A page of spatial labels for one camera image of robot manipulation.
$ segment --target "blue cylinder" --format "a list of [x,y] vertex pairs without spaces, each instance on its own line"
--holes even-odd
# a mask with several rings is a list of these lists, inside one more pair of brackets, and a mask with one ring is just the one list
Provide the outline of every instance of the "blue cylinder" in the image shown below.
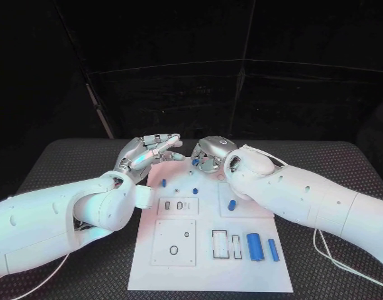
[[236,200],[231,200],[231,201],[230,201],[230,205],[227,206],[227,209],[228,209],[230,211],[233,211],[233,210],[236,209],[236,205],[237,205]]
[[247,244],[250,251],[250,259],[253,261],[264,260],[264,252],[262,251],[262,239],[257,233],[247,234]]
[[273,239],[269,239],[269,244],[270,244],[270,255],[273,256],[273,261],[279,261],[280,259],[279,259],[276,243]]

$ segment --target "gray table mat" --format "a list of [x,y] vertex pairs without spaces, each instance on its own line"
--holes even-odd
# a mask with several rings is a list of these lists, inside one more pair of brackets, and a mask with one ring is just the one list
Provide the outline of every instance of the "gray table mat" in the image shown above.
[[[62,139],[45,149],[18,193],[98,177],[108,171],[129,140]],[[189,156],[197,140],[176,149]],[[277,156],[287,164],[383,199],[383,181],[358,148],[347,142],[236,141]],[[383,299],[383,287],[339,270],[316,253],[312,229],[276,217],[293,293],[127,291],[140,209],[124,229],[81,250],[49,282],[25,299]],[[383,282],[383,265],[352,244],[326,234],[334,257]],[[61,259],[0,279],[0,299],[28,292],[49,276]],[[272,274],[262,274],[262,280]]]

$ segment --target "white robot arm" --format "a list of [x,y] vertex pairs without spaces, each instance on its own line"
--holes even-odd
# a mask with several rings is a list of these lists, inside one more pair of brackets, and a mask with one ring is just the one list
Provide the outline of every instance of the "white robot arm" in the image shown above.
[[223,137],[198,141],[195,165],[223,169],[234,193],[282,218],[335,234],[383,263],[383,200],[351,191],[295,166],[277,166],[272,155]]
[[100,178],[0,202],[0,275],[41,266],[124,227],[134,207],[150,208],[153,200],[152,188],[136,183],[153,163],[185,159],[166,151],[181,145],[178,134],[136,137]]

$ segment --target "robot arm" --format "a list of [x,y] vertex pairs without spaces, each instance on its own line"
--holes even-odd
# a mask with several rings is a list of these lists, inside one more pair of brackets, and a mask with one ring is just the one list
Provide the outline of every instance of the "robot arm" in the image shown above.
[[[210,149],[207,161],[218,157],[214,161],[220,161],[238,197],[254,200],[289,221],[335,234],[383,263],[383,200],[351,191],[313,172],[275,165],[270,155],[247,145],[225,149],[224,142],[233,143],[210,137],[199,140],[198,147],[204,149],[204,144]],[[198,167],[204,166],[207,161],[195,153],[194,158]]]
[[0,202],[0,275],[41,266],[124,227],[134,207],[150,208],[153,200],[152,188],[136,183],[153,163],[185,159],[166,151],[181,145],[178,134],[137,137],[100,178]]

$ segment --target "circular cutout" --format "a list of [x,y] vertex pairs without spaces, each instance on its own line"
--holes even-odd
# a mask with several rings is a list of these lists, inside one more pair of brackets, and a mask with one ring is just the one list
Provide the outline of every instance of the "circular cutout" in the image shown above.
[[178,247],[172,246],[169,251],[171,251],[172,255],[176,255],[176,253],[178,253]]

